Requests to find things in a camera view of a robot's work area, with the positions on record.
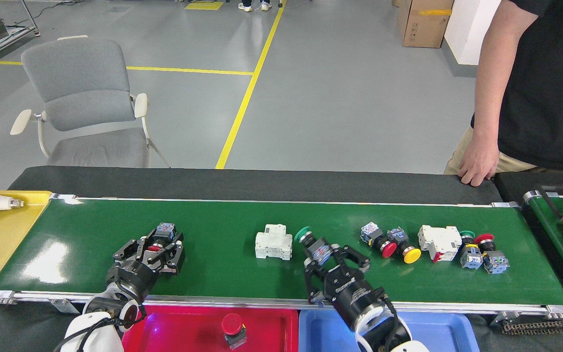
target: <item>man's hand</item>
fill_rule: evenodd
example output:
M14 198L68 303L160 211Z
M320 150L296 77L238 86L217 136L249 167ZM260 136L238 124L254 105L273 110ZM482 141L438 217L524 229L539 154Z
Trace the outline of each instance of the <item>man's hand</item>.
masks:
M457 173L462 183L477 187L484 178L489 180L494 175L498 165L498 146L496 139L488 139L483 140L473 134Z

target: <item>white circuit breaker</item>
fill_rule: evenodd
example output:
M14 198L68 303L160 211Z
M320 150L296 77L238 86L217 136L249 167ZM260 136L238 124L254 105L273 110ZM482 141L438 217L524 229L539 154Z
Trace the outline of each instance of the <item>white circuit breaker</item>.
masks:
M289 261L292 257L292 235L286 233L286 225L268 223L264 232L255 236L255 258L274 257Z
M420 250L428 250L434 263L452 261L462 245L462 237L455 226L431 227L422 225L418 231Z

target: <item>khaki pants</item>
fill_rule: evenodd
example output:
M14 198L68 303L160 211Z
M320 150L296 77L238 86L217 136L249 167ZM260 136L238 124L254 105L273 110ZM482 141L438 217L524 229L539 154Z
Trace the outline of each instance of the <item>khaki pants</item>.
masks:
M462 162L464 151L469 146L472 137L473 129L469 127L469 129L464 132L462 140L460 140L460 144L458 144L455 148L455 152L453 153L453 156L451 156L451 160L449 160L449 162L447 163L447 167L444 169L445 175L457 175L457 172L460 170L460 162ZM538 167L530 163L521 162L520 160L514 159L503 153L499 153L498 155L498 165L496 173L519 171L543 172L547 170L548 169L545 167Z

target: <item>person's legs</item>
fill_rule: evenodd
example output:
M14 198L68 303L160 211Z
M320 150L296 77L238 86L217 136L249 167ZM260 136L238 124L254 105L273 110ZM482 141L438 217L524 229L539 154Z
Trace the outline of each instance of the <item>person's legs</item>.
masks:
M262 11L268 11L268 9L271 8L270 0L261 0L260 2L260 8L262 9Z
M469 127L469 129L467 129L466 132L464 132L462 139L460 140L460 144L458 144L457 147L455 148L455 152L453 152L453 155L451 156L451 160L447 162L447 167L444 169L443 174L457 175L457 172L460 170L460 163L462 162L464 152L466 151L466 148L469 146L472 137L473 137L473 129ZM537 167L536 165L532 165L530 163L521 162L520 160L514 159L511 156L507 156L506 154L499 153L496 173L519 172L526 170L543 171L543 168Z
M253 11L251 7L251 0L242 0L242 2L238 4L238 8L246 13Z

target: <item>gray office chair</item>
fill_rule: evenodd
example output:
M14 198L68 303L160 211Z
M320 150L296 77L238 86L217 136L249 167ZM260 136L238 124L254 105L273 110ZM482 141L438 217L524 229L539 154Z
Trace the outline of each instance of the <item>gray office chair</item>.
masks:
M66 37L25 50L21 60L44 101L44 111L21 112L10 134L23 132L34 116L38 122L38 141L48 165L150 167L150 152L154 149L170 167L149 138L147 94L130 94L119 44L86 36ZM136 119L141 120L142 128L61 140L53 152L45 146L45 121L59 131L69 131Z

